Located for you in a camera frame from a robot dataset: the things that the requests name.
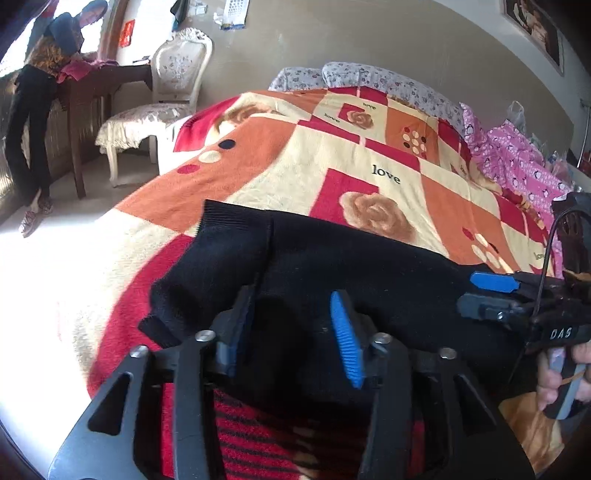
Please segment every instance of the red paper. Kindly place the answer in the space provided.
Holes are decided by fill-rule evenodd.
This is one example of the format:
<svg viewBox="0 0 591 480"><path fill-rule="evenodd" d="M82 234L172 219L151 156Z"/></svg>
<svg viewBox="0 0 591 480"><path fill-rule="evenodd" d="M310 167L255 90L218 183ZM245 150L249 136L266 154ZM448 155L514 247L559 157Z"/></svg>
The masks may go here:
<svg viewBox="0 0 591 480"><path fill-rule="evenodd" d="M123 27L123 31L121 32L121 37L119 39L119 46L120 47L128 47L131 45L131 35L134 34L134 26L135 26L135 19L129 20L125 26Z"/></svg>

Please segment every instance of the shoe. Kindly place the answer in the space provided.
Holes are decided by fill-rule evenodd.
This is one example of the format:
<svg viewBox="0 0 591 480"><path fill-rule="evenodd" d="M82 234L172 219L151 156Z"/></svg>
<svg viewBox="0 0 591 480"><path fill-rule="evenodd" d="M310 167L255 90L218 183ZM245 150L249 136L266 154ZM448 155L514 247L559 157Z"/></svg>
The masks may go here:
<svg viewBox="0 0 591 480"><path fill-rule="evenodd" d="M39 213L35 213L32 210L27 210L25 216L22 219L21 226L18 228L18 232L23 238L31 235L35 229L39 226L42 216Z"/></svg>
<svg viewBox="0 0 591 480"><path fill-rule="evenodd" d="M39 198L39 213L42 215L49 215L53 212L53 200L51 197Z"/></svg>

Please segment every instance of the calendar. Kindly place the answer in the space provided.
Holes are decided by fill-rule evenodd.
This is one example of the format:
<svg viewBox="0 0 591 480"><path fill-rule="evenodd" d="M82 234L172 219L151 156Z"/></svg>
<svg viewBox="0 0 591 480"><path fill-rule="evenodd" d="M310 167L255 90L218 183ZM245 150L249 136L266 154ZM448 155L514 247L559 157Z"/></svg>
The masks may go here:
<svg viewBox="0 0 591 480"><path fill-rule="evenodd" d="M226 0L223 9L222 30L244 28L249 0Z"/></svg>

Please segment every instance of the framed picture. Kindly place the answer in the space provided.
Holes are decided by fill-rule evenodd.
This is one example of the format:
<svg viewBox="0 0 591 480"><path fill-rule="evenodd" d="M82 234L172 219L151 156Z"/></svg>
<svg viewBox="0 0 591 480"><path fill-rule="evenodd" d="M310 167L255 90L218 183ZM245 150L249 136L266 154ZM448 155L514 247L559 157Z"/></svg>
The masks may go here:
<svg viewBox="0 0 591 480"><path fill-rule="evenodd" d="M564 75L562 35L550 17L532 0L501 0L503 14L538 47Z"/></svg>

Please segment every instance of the plastic bag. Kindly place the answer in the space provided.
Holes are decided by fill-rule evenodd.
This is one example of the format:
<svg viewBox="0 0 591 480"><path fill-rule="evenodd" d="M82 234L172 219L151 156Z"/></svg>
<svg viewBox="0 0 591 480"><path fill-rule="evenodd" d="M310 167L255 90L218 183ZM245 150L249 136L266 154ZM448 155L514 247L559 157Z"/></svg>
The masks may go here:
<svg viewBox="0 0 591 480"><path fill-rule="evenodd" d="M570 175L569 164L565 160L566 153L562 157L558 157L556 152L554 152L554 155L556 155L557 158L554 160L554 163L552 163L552 169L550 170L552 175L554 175L565 185L571 185L573 179Z"/></svg>
<svg viewBox="0 0 591 480"><path fill-rule="evenodd" d="M542 140L536 137L535 134L531 134L530 143L538 149L544 158L548 157L548 144L546 142L542 143Z"/></svg>
<svg viewBox="0 0 591 480"><path fill-rule="evenodd" d="M527 130L525 129L525 109L517 100L509 105L507 109L507 120L515 125L525 137L527 137Z"/></svg>

